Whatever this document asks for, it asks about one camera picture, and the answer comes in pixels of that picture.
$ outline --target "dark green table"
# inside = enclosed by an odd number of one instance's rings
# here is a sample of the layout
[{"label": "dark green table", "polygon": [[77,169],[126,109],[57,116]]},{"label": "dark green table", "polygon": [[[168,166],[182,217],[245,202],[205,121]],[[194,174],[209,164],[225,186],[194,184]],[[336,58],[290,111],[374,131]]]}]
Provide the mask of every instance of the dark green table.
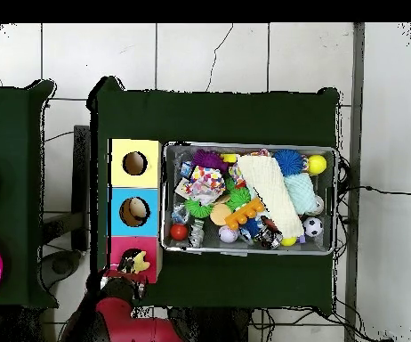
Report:
[{"label": "dark green table", "polygon": [[0,88],[0,304],[55,306],[39,284],[42,247],[42,108],[52,81]]},{"label": "dark green table", "polygon": [[[103,78],[90,94],[98,138],[98,267],[106,261],[107,140],[335,146],[339,95],[169,93],[123,91]],[[157,284],[144,305],[281,307],[332,310],[329,256],[223,256],[165,252]]]}]

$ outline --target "tennis ball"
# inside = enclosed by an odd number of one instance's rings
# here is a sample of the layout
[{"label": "tennis ball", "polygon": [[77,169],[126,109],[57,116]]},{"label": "tennis ball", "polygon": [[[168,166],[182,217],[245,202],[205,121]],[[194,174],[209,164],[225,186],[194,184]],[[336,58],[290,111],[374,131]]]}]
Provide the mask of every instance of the tennis ball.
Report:
[{"label": "tennis ball", "polygon": [[309,173],[311,175],[319,175],[326,170],[326,159],[321,155],[311,155],[309,157]]},{"label": "tennis ball", "polygon": [[296,237],[288,237],[281,241],[281,245],[283,245],[284,247],[291,247],[292,245],[295,244],[296,241],[297,241]]}]

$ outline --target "yellow box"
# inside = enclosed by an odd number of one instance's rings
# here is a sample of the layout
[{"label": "yellow box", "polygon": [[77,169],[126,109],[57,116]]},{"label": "yellow box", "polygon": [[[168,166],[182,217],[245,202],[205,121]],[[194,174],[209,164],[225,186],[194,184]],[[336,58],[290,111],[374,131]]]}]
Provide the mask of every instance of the yellow box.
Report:
[{"label": "yellow box", "polygon": [[158,189],[161,144],[158,141],[112,139],[113,187]]}]

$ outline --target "white ball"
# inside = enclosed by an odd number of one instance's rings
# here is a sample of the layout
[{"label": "white ball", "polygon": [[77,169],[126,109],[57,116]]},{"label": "white ball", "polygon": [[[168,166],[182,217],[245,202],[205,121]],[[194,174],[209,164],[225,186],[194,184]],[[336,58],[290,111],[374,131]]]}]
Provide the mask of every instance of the white ball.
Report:
[{"label": "white ball", "polygon": [[224,225],[218,230],[218,236],[223,242],[234,242],[238,239],[238,231],[231,230],[227,225]]},{"label": "white ball", "polygon": [[315,196],[316,198],[316,208],[313,211],[310,212],[306,212],[306,215],[310,215],[310,216],[316,216],[319,215],[323,212],[324,210],[324,201],[321,197],[319,197],[318,195]]},{"label": "white ball", "polygon": [[310,237],[319,236],[323,232],[323,222],[321,222],[317,217],[307,217],[303,222],[303,229],[305,234]]}]

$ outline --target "soccer ball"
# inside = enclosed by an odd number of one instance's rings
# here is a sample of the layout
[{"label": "soccer ball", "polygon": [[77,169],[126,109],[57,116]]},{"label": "soccer ball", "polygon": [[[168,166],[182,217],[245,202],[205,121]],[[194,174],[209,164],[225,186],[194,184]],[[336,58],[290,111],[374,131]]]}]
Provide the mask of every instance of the soccer ball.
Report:
[{"label": "soccer ball", "polygon": [[323,232],[323,222],[317,217],[307,217],[303,222],[303,229],[307,236],[316,237]]}]

